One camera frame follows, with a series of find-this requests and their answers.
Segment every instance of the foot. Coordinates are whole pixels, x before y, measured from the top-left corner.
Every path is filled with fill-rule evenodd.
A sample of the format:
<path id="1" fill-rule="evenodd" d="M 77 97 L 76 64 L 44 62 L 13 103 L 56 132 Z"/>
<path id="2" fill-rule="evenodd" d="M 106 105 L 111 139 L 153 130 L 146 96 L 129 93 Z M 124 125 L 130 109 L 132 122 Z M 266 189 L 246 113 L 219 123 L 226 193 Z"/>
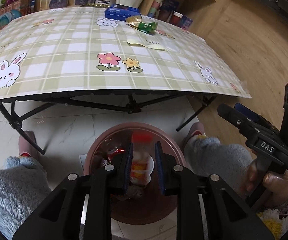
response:
<path id="1" fill-rule="evenodd" d="M 34 133 L 32 131 L 24 131 L 32 141 L 36 142 Z M 37 150 L 28 143 L 21 135 L 19 138 L 19 157 L 33 157 L 36 160 L 39 159 Z"/>
<path id="2" fill-rule="evenodd" d="M 194 135 L 204 135 L 204 126 L 201 122 L 193 123 L 191 126 L 191 129 L 189 130 L 184 143 L 183 143 L 183 149 L 185 148 L 186 143 L 190 138 L 192 138 Z"/>

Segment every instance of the metal bolt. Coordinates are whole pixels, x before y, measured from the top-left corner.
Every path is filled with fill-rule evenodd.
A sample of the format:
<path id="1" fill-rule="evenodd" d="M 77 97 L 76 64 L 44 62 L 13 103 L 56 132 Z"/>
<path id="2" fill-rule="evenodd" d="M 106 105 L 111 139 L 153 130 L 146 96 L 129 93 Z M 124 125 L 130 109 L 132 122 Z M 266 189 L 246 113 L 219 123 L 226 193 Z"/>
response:
<path id="1" fill-rule="evenodd" d="M 175 165 L 175 166 L 173 167 L 173 169 L 174 169 L 175 171 L 182 171 L 182 170 L 183 170 L 183 166 L 181 166 L 181 165 Z"/>
<path id="2" fill-rule="evenodd" d="M 217 174 L 212 174 L 211 175 L 211 180 L 212 181 L 219 181 L 219 176 Z"/>
<path id="3" fill-rule="evenodd" d="M 106 165 L 105 166 L 105 169 L 107 170 L 107 171 L 112 171 L 112 170 L 114 170 L 114 165 L 112 165 L 112 164 L 109 164 L 109 165 Z"/>
<path id="4" fill-rule="evenodd" d="M 76 180 L 77 179 L 77 175 L 75 173 L 70 174 L 69 176 L 67 176 L 67 178 L 69 180 Z"/>

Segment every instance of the plaid pattern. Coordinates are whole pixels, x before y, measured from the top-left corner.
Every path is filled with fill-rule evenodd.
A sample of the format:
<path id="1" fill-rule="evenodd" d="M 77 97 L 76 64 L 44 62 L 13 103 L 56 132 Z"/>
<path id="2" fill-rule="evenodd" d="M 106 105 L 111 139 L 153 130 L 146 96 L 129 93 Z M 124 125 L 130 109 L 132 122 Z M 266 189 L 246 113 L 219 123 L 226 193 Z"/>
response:
<path id="1" fill-rule="evenodd" d="M 161 21 L 158 29 L 176 39 L 157 32 L 145 34 L 126 22 L 101 26 L 97 18 L 105 18 L 104 11 L 88 7 L 46 10 L 7 25 L 0 31 L 0 63 L 27 55 L 19 63 L 20 75 L 14 84 L 0 88 L 0 99 L 98 89 L 181 90 L 250 98 L 234 72 L 200 37 Z M 159 42 L 167 51 L 131 46 L 127 39 Z M 97 68 L 97 55 L 108 52 L 121 58 L 118 71 Z M 122 63 L 126 58 L 136 59 L 143 71 L 128 71 Z M 218 86 L 203 77 L 194 60 L 212 71 Z"/>

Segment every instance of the black metal table frame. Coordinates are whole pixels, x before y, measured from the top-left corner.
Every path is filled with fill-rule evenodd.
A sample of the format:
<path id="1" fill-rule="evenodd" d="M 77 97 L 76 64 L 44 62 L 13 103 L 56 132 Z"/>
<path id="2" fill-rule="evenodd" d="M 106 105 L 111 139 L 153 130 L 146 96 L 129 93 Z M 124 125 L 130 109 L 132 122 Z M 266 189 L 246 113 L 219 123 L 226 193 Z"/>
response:
<path id="1" fill-rule="evenodd" d="M 101 103 L 93 103 L 93 102 L 86 102 L 80 100 L 74 100 L 73 97 L 82 96 L 82 95 L 90 95 L 91 93 L 95 95 L 108 95 L 108 94 L 118 94 L 118 95 L 128 95 L 129 103 L 126 106 L 114 106 L 108 104 L 101 104 Z M 168 94 L 167 96 L 163 96 L 160 98 L 156 98 L 153 100 L 149 100 L 142 103 L 137 103 L 136 100 L 133 98 L 133 93 L 135 94 Z M 98 108 L 98 109 L 107 109 L 107 110 L 114 110 L 114 111 L 121 111 L 127 112 L 129 114 L 139 113 L 142 111 L 144 106 L 149 106 L 152 104 L 156 104 L 159 102 L 163 102 L 166 100 L 170 100 L 173 98 L 177 98 L 184 95 L 196 95 L 196 92 L 185 92 L 185 91 L 152 91 L 152 90 L 126 90 L 126 91 L 119 91 L 118 93 L 116 90 L 98 90 L 98 91 L 90 91 L 90 90 L 83 90 L 83 91 L 72 91 L 72 92 L 57 92 L 57 93 L 50 93 L 50 94 L 41 94 L 41 95 L 30 95 L 30 96 L 21 96 L 15 98 L 7 98 L 0 100 L 0 112 L 3 114 L 5 119 L 9 122 L 11 127 L 25 139 L 27 140 L 35 149 L 37 149 L 41 154 L 45 154 L 45 150 L 41 149 L 23 130 L 22 130 L 22 121 L 51 107 L 56 104 L 62 105 L 70 105 L 70 106 L 82 106 L 82 107 L 90 107 L 90 108 Z M 194 119 L 203 109 L 205 109 L 210 103 L 217 97 L 217 94 L 203 94 L 202 99 L 197 98 L 202 106 L 183 124 L 181 124 L 176 131 L 180 131 L 184 126 L 186 126 L 191 120 Z M 37 108 L 27 112 L 22 116 L 18 116 L 15 112 L 15 101 L 39 101 L 44 102 L 45 104 L 38 106 Z M 3 103 L 11 103 L 11 113 L 4 107 Z"/>

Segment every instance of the fuzzy pants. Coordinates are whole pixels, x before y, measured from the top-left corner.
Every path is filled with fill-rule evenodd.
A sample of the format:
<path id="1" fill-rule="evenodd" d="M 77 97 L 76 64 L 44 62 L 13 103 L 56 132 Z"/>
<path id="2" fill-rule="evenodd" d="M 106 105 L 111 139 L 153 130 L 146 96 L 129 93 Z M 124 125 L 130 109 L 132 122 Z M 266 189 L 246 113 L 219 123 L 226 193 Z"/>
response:
<path id="1" fill-rule="evenodd" d="M 191 138 L 184 150 L 195 174 L 222 177 L 236 192 L 252 158 L 238 144 L 221 145 L 217 138 Z M 31 157 L 9 157 L 0 170 L 0 231 L 11 240 L 15 231 L 51 192 L 42 165 Z"/>

